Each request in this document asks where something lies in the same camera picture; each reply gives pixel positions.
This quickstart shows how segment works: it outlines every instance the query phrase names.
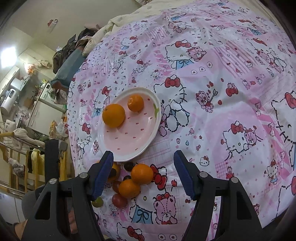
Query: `screw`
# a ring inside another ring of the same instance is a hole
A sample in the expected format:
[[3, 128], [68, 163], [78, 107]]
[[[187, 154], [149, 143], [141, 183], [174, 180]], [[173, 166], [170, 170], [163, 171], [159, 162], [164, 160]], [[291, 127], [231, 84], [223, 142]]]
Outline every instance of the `screw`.
[[206, 178], [207, 177], [207, 173], [206, 172], [200, 172], [200, 176], [203, 177], [203, 178]]
[[88, 176], [87, 172], [80, 173], [79, 177], [86, 178]]
[[233, 183], [238, 183], [238, 182], [239, 182], [239, 180], [238, 180], [236, 177], [231, 178], [231, 181], [232, 181]]
[[52, 178], [49, 180], [49, 183], [50, 184], [55, 184], [57, 182], [57, 179], [56, 178]]

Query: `white plate rim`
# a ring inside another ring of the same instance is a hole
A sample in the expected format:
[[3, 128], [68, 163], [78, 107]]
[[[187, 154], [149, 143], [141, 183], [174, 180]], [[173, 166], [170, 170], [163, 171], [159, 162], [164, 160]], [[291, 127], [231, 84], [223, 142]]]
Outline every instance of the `white plate rim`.
[[[123, 91], [122, 93], [120, 93], [120, 95], [116, 96], [110, 104], [116, 104], [117, 102], [119, 102], [119, 100], [126, 97], [127, 95], [132, 95], [132, 94], [136, 94], [136, 93], [143, 93], [143, 94], [148, 95], [153, 100], [156, 108], [159, 109], [157, 116], [156, 116], [156, 120], [155, 120], [155, 126], [154, 126], [154, 129], [153, 129], [149, 139], [147, 140], [147, 142], [143, 146], [138, 148], [138, 150], [140, 150], [140, 151], [133, 152], [136, 154], [131, 154], [130, 157], [128, 157], [128, 158], [126, 158], [125, 156], [127, 156], [127, 155], [125, 155], [124, 156], [125, 158], [122, 158], [122, 159], [118, 159], [118, 155], [114, 154], [114, 161], [115, 162], [126, 162], [126, 161], [129, 161], [129, 160], [141, 155], [147, 149], [147, 147], [151, 144], [151, 142], [154, 140], [154, 138], [156, 137], [157, 132], [158, 132], [158, 128], [159, 128], [161, 116], [162, 116], [161, 115], [161, 105], [160, 105], [159, 98], [151, 90], [149, 90], [145, 87], [133, 87], [131, 89], [127, 89], [127, 90]], [[100, 120], [99, 120], [99, 124], [97, 127], [98, 128], [98, 145], [99, 145], [100, 151], [102, 153], [104, 153], [105, 151], [107, 151], [107, 149], [104, 144], [103, 135], [101, 134], [102, 132], [100, 133], [100, 131], [99, 131], [99, 129], [101, 129], [100, 126], [102, 126], [102, 125], [104, 125], [104, 122], [102, 119], [102, 115], [100, 115]]]

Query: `pink plate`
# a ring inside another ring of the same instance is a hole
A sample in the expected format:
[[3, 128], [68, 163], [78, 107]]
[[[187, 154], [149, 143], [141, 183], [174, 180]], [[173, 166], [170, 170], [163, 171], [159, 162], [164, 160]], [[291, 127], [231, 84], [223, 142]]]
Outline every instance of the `pink plate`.
[[[133, 94], [139, 94], [144, 100], [144, 109], [138, 113], [129, 110], [128, 99]], [[112, 104], [120, 104], [126, 118], [118, 128], [106, 126], [102, 120], [98, 126], [98, 144], [104, 153], [110, 150], [114, 154], [114, 161], [128, 161], [148, 147], [157, 134], [161, 120], [160, 101], [150, 90], [134, 87], [122, 92]]]

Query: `bed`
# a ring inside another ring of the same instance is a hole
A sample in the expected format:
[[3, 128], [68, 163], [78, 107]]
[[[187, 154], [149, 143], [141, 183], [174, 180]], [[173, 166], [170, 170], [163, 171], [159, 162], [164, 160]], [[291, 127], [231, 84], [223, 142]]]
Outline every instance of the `bed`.
[[[106, 184], [104, 205], [94, 208], [105, 235], [182, 239], [195, 202], [173, 165], [176, 150], [213, 177], [238, 177], [262, 227], [289, 206], [296, 193], [296, 52], [262, 3], [153, 0], [111, 19], [83, 54], [68, 95], [76, 175], [101, 158], [98, 120], [116, 95], [142, 86], [162, 102], [158, 134], [134, 160], [153, 167], [161, 180], [141, 186], [122, 210]], [[121, 165], [119, 180], [126, 175]], [[216, 198], [208, 240], [219, 209]]]

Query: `blue gripper pad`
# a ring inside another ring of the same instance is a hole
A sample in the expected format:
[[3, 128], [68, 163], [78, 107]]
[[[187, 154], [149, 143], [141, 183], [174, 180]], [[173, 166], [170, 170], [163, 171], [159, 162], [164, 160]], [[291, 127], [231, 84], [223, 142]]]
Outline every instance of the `blue gripper pad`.
[[174, 153], [175, 168], [177, 170], [177, 173], [179, 175], [181, 183], [184, 187], [186, 195], [189, 196], [192, 200], [194, 200], [196, 198], [197, 194], [194, 191], [193, 179], [187, 169], [188, 164], [193, 164], [195, 166], [195, 168], [193, 168], [193, 170], [197, 169], [197, 167], [194, 163], [190, 163], [187, 161], [186, 157], [184, 156], [184, 154], [181, 150], [175, 151], [175, 153]]
[[100, 162], [98, 163], [98, 164], [101, 164], [101, 166], [98, 171], [98, 175], [94, 180], [93, 192], [92, 192], [92, 198], [94, 200], [96, 200], [99, 196], [102, 195], [105, 184], [107, 182], [107, 179], [112, 169], [113, 161], [114, 161], [113, 153], [111, 151], [106, 151], [102, 156]]

